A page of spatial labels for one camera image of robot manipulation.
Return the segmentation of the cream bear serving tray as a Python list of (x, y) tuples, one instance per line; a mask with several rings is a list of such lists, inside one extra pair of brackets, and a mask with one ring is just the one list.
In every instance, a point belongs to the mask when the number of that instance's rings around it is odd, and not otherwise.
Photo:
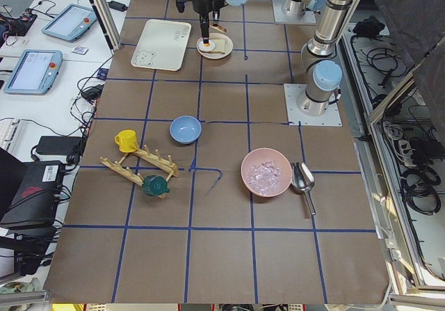
[(131, 65), (153, 70), (180, 70), (192, 26), (185, 22), (150, 19), (145, 23)]

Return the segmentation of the aluminium frame post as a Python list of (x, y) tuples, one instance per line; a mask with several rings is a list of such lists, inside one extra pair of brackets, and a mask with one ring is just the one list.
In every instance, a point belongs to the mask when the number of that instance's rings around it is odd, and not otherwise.
[(110, 50), (121, 48), (122, 43), (106, 0), (88, 0), (97, 16), (102, 33)]

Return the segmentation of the dark green mug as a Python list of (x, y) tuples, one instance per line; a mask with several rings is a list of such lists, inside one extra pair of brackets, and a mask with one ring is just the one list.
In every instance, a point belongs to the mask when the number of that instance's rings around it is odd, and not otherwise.
[(148, 196), (164, 196), (170, 192), (166, 178), (160, 175), (148, 175), (142, 183), (142, 190)]

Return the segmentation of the teach pendant far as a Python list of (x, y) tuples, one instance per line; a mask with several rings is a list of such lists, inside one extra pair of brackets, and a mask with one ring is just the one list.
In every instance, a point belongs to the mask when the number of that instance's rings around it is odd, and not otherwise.
[(72, 42), (80, 38), (96, 21), (97, 16), (93, 9), (72, 3), (53, 18), (42, 29), (42, 33)]

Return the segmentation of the blue bowl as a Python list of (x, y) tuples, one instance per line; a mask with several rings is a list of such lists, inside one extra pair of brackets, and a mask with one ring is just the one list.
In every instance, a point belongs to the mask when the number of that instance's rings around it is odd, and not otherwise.
[(171, 137), (181, 144), (191, 144), (195, 142), (201, 132), (202, 126), (200, 121), (191, 115), (179, 116), (170, 124)]

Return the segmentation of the white round plate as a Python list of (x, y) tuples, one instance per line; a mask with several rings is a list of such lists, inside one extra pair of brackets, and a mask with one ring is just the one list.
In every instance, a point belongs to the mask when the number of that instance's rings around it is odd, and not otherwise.
[(211, 51), (209, 51), (209, 52), (203, 52), (203, 51), (200, 51), (200, 50), (197, 48), (197, 51), (198, 51), (203, 57), (208, 58), (208, 59), (212, 59), (212, 60), (219, 60), (219, 59), (222, 59), (222, 58), (228, 56), (228, 55), (232, 52), (234, 45), (233, 45), (233, 42), (232, 42), (232, 40), (230, 39), (230, 37), (228, 37), (227, 35), (222, 34), (222, 33), (210, 33), (210, 34), (209, 34), (209, 39), (211, 39), (211, 38), (225, 38), (225, 39), (227, 40), (227, 44), (226, 44), (226, 53), (225, 53), (225, 54), (217, 54), (217, 53), (215, 53), (215, 52), (211, 52)]

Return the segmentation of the bread slice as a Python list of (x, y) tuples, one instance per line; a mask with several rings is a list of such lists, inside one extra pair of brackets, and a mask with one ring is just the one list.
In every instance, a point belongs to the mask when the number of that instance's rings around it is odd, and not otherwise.
[(217, 25), (213, 25), (212, 24), (210, 26), (210, 28), (215, 30), (215, 31), (217, 31), (217, 32), (220, 32), (220, 33), (226, 33), (227, 32), (227, 29), (225, 27), (219, 25), (219, 24), (217, 24)]
[(214, 48), (211, 50), (211, 52), (215, 52), (217, 54), (226, 53), (227, 40), (225, 38), (211, 38), (209, 41), (214, 44)]

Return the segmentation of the bread slice on plate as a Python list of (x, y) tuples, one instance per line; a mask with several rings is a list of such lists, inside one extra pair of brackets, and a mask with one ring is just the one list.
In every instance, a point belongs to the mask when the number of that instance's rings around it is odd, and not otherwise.
[(214, 48), (211, 50), (211, 52), (215, 52), (217, 54), (226, 53), (227, 40), (225, 38), (211, 38), (209, 41), (214, 44)]

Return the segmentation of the metal ice scoop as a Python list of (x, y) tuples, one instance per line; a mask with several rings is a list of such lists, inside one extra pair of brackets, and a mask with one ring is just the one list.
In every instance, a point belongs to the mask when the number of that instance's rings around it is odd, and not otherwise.
[(310, 196), (310, 191), (315, 185), (314, 176), (305, 162), (291, 163), (292, 185), (297, 193), (303, 195), (309, 212), (312, 216), (316, 215), (315, 206)]

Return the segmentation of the black power adapter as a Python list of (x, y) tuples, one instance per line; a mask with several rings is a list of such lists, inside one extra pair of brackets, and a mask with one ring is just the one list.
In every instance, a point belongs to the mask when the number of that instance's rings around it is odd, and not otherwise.
[(120, 12), (124, 12), (128, 9), (127, 5), (125, 5), (124, 3), (120, 3), (118, 1), (109, 1), (108, 6), (109, 8)]

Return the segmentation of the pink bowl with ice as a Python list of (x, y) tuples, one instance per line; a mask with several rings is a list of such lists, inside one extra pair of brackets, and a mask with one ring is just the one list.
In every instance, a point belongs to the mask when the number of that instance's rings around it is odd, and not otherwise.
[(272, 148), (255, 149), (241, 163), (244, 185), (261, 197), (274, 197), (284, 193), (291, 184), (292, 175), (289, 160)]

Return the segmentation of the teach pendant near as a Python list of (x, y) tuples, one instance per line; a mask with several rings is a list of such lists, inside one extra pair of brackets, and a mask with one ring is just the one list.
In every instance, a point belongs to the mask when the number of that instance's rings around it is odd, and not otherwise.
[(44, 95), (53, 86), (62, 62), (59, 50), (26, 49), (3, 91), (12, 95)]

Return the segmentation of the fried egg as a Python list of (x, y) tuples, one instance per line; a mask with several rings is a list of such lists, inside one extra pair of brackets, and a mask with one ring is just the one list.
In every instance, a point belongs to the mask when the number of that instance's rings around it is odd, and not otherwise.
[(203, 39), (200, 39), (197, 43), (197, 48), (203, 52), (213, 51), (216, 48), (216, 44), (212, 40), (208, 40), (205, 42)]

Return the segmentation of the teach pendant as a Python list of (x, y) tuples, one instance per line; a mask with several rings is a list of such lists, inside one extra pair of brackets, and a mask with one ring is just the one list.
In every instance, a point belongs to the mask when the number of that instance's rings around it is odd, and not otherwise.
[(59, 50), (26, 49), (3, 91), (12, 95), (44, 95), (53, 86), (62, 62)]
[(72, 42), (80, 38), (96, 21), (97, 16), (93, 9), (72, 3), (53, 18), (42, 29), (42, 33)]

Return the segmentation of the black computer box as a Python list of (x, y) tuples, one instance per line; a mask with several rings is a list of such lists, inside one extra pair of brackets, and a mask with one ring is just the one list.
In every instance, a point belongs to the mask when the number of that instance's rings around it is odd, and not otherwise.
[(58, 160), (21, 162), (1, 150), (1, 227), (10, 230), (54, 224), (65, 165)]

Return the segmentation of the yellow mug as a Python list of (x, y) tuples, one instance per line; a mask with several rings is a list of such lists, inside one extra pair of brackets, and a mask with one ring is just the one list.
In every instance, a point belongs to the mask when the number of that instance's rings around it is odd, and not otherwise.
[(132, 129), (120, 131), (114, 140), (119, 150), (124, 153), (135, 152), (139, 148), (136, 131)]

